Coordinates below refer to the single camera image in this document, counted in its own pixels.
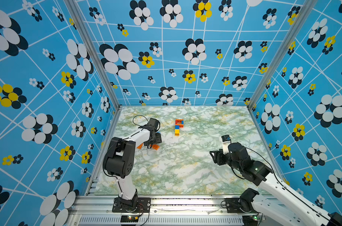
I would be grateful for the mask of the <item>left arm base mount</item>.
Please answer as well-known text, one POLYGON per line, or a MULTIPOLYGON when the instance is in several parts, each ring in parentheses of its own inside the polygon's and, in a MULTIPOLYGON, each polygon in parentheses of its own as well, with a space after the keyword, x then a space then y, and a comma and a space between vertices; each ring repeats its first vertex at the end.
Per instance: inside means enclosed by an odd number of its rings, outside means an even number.
POLYGON ((113 213, 149 213, 151 198, 136 197, 132 200, 125 200, 117 197, 113 201, 113 213))

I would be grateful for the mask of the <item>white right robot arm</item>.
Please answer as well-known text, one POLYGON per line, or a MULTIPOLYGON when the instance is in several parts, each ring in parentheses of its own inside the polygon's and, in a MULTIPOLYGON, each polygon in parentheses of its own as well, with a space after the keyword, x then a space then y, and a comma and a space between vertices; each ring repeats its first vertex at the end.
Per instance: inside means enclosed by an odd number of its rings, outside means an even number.
POLYGON ((251 159, 249 148, 233 143, 229 135, 221 136, 220 140, 222 148, 209 152, 213 162, 229 166, 232 172, 238 171, 238 178, 253 183, 283 203, 283 206, 271 203, 258 191, 248 188, 237 201, 225 199, 223 207, 260 213, 283 226, 342 226, 339 213, 329 213, 304 198, 278 177, 270 164, 251 159))

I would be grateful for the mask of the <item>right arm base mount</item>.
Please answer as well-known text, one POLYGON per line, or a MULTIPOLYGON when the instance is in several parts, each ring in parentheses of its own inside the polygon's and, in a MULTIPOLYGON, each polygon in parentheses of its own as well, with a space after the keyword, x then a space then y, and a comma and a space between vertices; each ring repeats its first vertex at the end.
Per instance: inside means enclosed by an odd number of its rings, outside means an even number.
POLYGON ((246 200, 240 198, 226 198, 224 199, 224 202, 228 213, 257 213, 251 203, 246 200))

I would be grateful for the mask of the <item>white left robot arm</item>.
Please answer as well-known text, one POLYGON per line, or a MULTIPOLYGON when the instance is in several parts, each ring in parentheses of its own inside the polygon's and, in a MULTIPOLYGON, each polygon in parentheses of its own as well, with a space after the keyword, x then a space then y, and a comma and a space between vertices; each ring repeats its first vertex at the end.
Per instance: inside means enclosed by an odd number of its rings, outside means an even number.
POLYGON ((110 141, 107 153, 103 159, 102 170, 108 177, 114 178, 118 188, 118 197, 115 198, 116 206, 133 211, 138 207, 138 191, 131 178, 134 167, 135 152, 138 147, 145 146, 148 149, 159 146, 162 143, 160 122, 150 118, 145 125, 138 125, 138 129, 124 137, 113 137, 110 141))

